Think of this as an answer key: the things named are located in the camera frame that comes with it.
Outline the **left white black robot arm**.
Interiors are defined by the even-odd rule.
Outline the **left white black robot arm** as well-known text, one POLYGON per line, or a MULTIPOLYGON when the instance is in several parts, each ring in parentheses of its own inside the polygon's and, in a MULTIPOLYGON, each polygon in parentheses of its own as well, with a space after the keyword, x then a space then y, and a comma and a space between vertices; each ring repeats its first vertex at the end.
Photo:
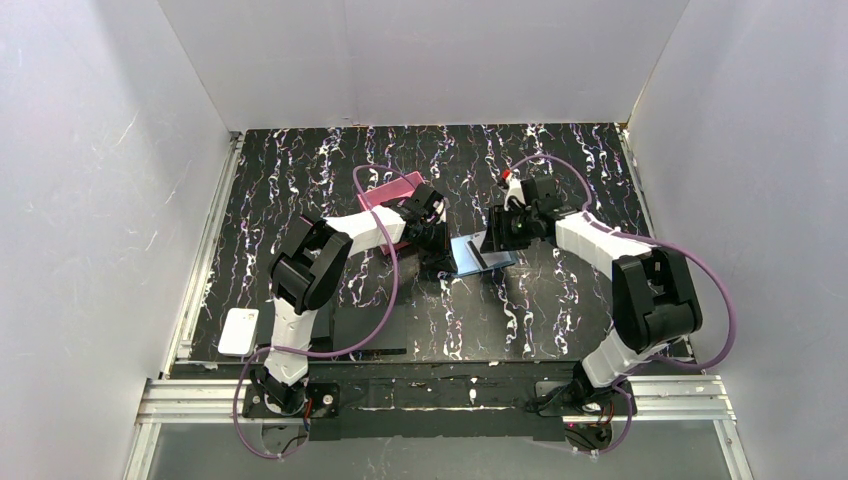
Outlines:
POLYGON ((250 372, 265 404, 283 416, 306 404, 306 350, 318 311, 333 297, 349 257, 407 243, 417 248, 425 271, 457 270, 444 215, 444 197, 426 184, 408 197, 391 199, 344 217, 302 215, 285 233, 269 271, 274 323, 270 349, 250 372))

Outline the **large black flat plate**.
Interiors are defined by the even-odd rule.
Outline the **large black flat plate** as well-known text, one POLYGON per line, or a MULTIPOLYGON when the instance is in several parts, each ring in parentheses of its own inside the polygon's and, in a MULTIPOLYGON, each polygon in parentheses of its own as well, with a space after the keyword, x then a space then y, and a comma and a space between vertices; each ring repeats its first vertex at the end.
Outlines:
MULTIPOLYGON (((383 306, 337 307, 332 316, 332 349, 349 348, 370 335, 380 324, 383 306)), ((363 346, 363 353, 405 354, 407 352, 407 305, 396 304, 386 324, 363 346)))

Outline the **aluminium front rail frame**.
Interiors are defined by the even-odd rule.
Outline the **aluminium front rail frame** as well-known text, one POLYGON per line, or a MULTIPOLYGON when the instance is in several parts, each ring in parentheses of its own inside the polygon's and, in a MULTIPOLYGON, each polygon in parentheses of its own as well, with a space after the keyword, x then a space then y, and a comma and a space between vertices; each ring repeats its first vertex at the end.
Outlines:
POLYGON ((365 377, 323 394, 309 426, 247 418, 232 380, 164 380, 145 391, 128 479, 748 479, 717 376, 631 382, 600 449, 591 418, 525 412, 518 382, 365 377))

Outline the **aluminium left side rail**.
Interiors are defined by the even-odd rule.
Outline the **aluminium left side rail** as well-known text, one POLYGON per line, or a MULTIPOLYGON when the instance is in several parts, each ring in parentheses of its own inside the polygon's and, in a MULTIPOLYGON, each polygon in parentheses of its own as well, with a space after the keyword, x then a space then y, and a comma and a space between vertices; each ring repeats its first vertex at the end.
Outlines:
POLYGON ((239 155, 243 148, 244 133, 230 132, 229 151, 215 187, 212 203, 204 224, 200 244, 192 264, 191 274, 178 311, 175 329, 169 343, 159 379, 168 379, 178 360, 187 359, 196 328, 206 284, 215 256, 217 239, 220 235, 226 205, 231 193, 239 155))

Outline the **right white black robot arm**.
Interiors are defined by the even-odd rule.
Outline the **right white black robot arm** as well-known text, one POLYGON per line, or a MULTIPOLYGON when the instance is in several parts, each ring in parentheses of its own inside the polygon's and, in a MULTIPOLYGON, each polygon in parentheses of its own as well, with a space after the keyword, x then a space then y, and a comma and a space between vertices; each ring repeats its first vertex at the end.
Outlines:
POLYGON ((600 403, 614 384, 671 342, 703 322, 684 255, 623 236, 591 213, 567 206, 555 180, 518 179, 510 170, 498 181, 505 200, 488 210, 483 254, 517 251, 536 240, 577 255, 612 286, 612 328, 599 346, 575 365, 571 381, 533 402, 573 407, 600 403))

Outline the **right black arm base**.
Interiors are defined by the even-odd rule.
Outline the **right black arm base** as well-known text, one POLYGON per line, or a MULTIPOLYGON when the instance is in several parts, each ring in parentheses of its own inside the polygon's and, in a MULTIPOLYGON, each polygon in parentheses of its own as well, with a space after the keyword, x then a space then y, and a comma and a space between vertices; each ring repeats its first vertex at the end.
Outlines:
POLYGON ((542 417, 588 416, 590 420, 602 420, 610 415, 626 415, 628 410, 637 412, 631 384, 619 385, 622 392, 611 388, 586 398, 573 397, 564 381, 540 381, 534 385, 534 394, 525 403, 525 411, 542 417))

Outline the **blue leather card holder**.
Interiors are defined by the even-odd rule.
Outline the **blue leather card holder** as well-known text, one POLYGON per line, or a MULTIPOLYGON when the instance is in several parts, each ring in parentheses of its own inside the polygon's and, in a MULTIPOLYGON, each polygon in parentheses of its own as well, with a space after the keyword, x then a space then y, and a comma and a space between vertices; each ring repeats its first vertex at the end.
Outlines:
POLYGON ((512 251, 483 253, 485 232, 475 232, 451 239, 452 256, 456 263, 456 277, 465 277, 514 265, 517 255, 512 251))

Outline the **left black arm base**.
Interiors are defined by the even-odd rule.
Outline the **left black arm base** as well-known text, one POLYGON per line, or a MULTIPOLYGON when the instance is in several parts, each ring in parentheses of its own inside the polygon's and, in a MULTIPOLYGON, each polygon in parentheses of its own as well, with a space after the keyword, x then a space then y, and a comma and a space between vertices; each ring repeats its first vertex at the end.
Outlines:
POLYGON ((338 384, 300 384, 283 400, 248 384, 240 413, 245 419, 281 418, 334 418, 340 408, 341 393, 338 384))

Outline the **pink plastic tray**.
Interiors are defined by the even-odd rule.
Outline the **pink plastic tray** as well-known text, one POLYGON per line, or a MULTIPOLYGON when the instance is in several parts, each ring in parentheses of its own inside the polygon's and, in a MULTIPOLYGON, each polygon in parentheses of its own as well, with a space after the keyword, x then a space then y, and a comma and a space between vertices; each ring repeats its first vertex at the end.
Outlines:
POLYGON ((401 216, 399 213, 390 213, 388 203, 393 200, 398 200, 399 202, 406 200, 422 182, 423 178, 415 171, 410 174, 409 181, 398 178, 382 186, 368 190, 364 194, 357 195, 363 212, 357 214, 357 219, 350 222, 350 225, 354 227, 349 232, 349 236, 353 240, 353 253, 379 248, 385 256, 389 255, 388 244, 382 231, 377 227, 376 220, 369 212, 366 201, 369 201, 374 210, 377 211, 381 222, 390 234, 390 238, 395 240, 393 244, 395 250, 399 251, 410 245, 409 241, 401 240, 404 230, 404 227, 400 224, 401 216))

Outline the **small black flat plate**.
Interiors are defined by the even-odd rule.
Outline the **small black flat plate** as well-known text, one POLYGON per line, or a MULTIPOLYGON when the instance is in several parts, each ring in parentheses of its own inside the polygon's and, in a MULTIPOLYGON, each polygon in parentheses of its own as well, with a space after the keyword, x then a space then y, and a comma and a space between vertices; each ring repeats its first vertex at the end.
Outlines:
POLYGON ((330 309, 319 310, 312 326, 310 345, 313 350, 329 351, 333 343, 334 320, 330 309))

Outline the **white rectangular device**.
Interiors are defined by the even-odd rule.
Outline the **white rectangular device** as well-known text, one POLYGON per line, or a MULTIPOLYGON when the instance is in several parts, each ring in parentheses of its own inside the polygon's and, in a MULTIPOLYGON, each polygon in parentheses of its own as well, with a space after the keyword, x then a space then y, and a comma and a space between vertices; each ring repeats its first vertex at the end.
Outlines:
POLYGON ((251 354, 254 349, 258 317, 258 309, 229 309, 217 345, 218 353, 238 358, 251 354))

